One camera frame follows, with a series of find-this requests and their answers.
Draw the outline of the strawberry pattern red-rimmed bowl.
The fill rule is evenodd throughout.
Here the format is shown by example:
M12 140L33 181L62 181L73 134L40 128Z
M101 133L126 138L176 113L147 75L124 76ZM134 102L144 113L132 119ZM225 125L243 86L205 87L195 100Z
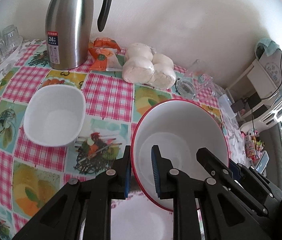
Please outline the strawberry pattern red-rimmed bowl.
M171 199L158 198L151 162L151 148L157 145L169 159L191 178L205 180L208 172L196 159L197 150L207 148L224 165L229 165L226 138L214 118L193 102L171 99L151 107L139 120L131 142L131 161L139 187L150 201L167 211Z

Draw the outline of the floral rimmed round plate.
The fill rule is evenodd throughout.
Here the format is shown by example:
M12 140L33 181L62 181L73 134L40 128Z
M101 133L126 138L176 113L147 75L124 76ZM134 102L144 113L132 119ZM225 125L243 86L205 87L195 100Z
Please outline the floral rimmed round plate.
M141 191L112 200L111 239L173 239L173 213L153 204Z

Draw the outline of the white square bowl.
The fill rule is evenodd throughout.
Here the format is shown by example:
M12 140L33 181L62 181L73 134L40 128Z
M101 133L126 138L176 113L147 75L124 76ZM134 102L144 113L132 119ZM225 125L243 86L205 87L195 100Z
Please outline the white square bowl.
M84 94L69 85L48 85L38 89L24 115L27 138L40 146L61 147L75 141L85 119Z

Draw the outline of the colourful candy packet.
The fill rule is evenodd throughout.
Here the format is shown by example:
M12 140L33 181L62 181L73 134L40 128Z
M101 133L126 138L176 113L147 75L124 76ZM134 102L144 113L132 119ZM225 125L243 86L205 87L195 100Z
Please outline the colourful candy packet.
M256 137L249 133L245 136L245 153L251 160L256 160L258 158Z

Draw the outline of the clear plastic box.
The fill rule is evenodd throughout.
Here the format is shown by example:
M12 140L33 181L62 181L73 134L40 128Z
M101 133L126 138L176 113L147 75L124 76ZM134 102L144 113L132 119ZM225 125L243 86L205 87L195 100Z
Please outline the clear plastic box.
M226 94L223 94L218 98L218 103L221 109L224 110L224 113L230 118L233 119L236 117L236 113L231 108L231 101Z

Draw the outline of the black power adapter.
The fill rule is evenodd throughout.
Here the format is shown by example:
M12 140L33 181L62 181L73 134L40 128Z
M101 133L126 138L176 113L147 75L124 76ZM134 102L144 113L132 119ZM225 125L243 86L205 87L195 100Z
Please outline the black power adapter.
M239 99L231 105L231 109L234 113L242 113L246 111L246 99Z

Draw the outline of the white shelf unit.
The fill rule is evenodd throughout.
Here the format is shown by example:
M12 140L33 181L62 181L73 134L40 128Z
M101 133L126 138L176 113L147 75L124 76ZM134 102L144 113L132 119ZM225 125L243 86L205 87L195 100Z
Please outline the white shelf unit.
M226 93L232 103L246 99L246 111L237 113L242 132L262 132L282 123L282 51L254 59Z

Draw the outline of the glass ashtray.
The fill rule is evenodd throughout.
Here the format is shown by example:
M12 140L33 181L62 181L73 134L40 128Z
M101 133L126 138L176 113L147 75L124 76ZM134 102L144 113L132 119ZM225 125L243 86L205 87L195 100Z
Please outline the glass ashtray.
M176 81L176 90L185 99L193 100L197 95L193 79L178 79Z

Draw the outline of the clear glass mug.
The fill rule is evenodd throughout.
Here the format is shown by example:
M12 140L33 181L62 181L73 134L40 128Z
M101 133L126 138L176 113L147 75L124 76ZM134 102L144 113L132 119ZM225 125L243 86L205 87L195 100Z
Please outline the clear glass mug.
M205 61L197 59L185 72L185 76L193 86L194 97L208 99L216 94L213 78L206 73L207 67Z

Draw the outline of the bag of steamed buns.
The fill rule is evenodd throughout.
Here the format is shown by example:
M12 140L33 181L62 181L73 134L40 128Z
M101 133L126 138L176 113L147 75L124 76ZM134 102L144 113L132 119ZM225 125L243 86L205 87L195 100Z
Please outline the bag of steamed buns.
M122 78L128 83L142 83L167 90L176 82L174 62L170 57L154 53L143 43L133 43L125 53Z

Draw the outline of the orange snack packet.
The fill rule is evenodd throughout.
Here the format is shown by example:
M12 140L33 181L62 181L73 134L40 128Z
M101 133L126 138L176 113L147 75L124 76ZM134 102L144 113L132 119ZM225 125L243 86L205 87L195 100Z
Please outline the orange snack packet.
M97 37L89 42L88 52L92 57L91 71L121 72L125 63L125 49L108 37Z

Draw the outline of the stainless steel thermos jug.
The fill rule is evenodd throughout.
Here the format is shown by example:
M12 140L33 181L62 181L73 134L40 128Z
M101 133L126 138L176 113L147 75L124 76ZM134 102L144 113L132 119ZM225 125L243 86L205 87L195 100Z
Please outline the stainless steel thermos jug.
M105 28L112 0L102 0L98 31ZM70 70L88 57L94 0L51 0L46 12L45 35L49 64L56 70Z

